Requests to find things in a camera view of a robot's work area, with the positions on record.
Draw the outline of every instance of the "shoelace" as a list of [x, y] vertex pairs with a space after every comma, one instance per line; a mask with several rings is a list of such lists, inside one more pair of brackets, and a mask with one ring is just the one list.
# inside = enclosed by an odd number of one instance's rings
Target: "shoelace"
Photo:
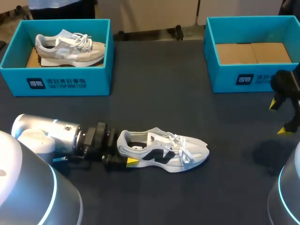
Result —
[[77, 36], [75, 42], [78, 42], [76, 45], [71, 45], [72, 48], [82, 48], [83, 50], [91, 50], [92, 49], [92, 39], [91, 36], [87, 34], [74, 33]]
[[179, 156], [182, 164], [189, 164], [194, 161], [194, 157], [186, 148], [186, 139], [179, 135], [174, 135], [170, 132], [167, 132], [167, 137], [173, 143], [175, 149], [168, 148], [169, 151], [179, 150]]

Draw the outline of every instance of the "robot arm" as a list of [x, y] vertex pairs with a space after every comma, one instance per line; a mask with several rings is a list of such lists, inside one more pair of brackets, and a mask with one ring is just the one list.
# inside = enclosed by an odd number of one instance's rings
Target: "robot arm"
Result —
[[279, 70], [271, 79], [275, 92], [270, 109], [277, 111], [290, 98], [295, 109], [292, 120], [285, 123], [278, 134], [293, 134], [300, 126], [300, 63], [293, 71]]
[[[104, 123], [82, 128], [75, 123], [21, 114], [11, 135], [51, 164], [61, 160], [101, 161], [108, 169], [130, 167], [135, 160], [122, 157], [116, 149], [118, 132]], [[53, 159], [54, 153], [66, 157]]]

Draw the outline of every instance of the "shoe tongue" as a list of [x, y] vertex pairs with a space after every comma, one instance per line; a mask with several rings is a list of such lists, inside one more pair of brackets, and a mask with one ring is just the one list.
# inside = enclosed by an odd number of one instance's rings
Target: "shoe tongue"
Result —
[[148, 132], [148, 136], [147, 136], [147, 146], [152, 145], [152, 143], [153, 143], [154, 141], [163, 142], [163, 143], [169, 143], [169, 142], [170, 142], [169, 138], [166, 138], [166, 137], [157, 135], [157, 134], [155, 134], [155, 133]]
[[55, 46], [57, 46], [61, 41], [68, 43], [70, 45], [75, 45], [76, 44], [76, 40], [71, 39], [71, 38], [67, 38], [67, 37], [57, 37], [56, 41], [55, 41]]
[[72, 38], [73, 34], [65, 29], [62, 29], [62, 31], [58, 34], [58, 36], [63, 38]]

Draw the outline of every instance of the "box logo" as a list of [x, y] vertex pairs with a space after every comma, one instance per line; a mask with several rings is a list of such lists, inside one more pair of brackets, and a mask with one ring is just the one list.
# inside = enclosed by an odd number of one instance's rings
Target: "box logo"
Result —
[[41, 78], [27, 78], [26, 80], [31, 89], [46, 89]]
[[271, 80], [274, 75], [258, 75], [254, 84], [265, 84], [271, 83]]
[[236, 81], [236, 85], [249, 85], [252, 82], [254, 74], [240, 74]]

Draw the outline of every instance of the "shoe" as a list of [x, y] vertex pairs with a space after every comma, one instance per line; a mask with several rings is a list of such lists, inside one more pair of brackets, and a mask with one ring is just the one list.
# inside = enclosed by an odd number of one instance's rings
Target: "shoe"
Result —
[[200, 165], [209, 155], [207, 144], [199, 139], [174, 135], [159, 128], [145, 132], [121, 132], [117, 147], [120, 155], [135, 159], [130, 167], [159, 166], [170, 173]]
[[87, 34], [73, 34], [66, 30], [54, 37], [38, 34], [35, 46], [43, 67], [88, 67], [100, 62], [105, 54], [105, 44], [92, 41]]

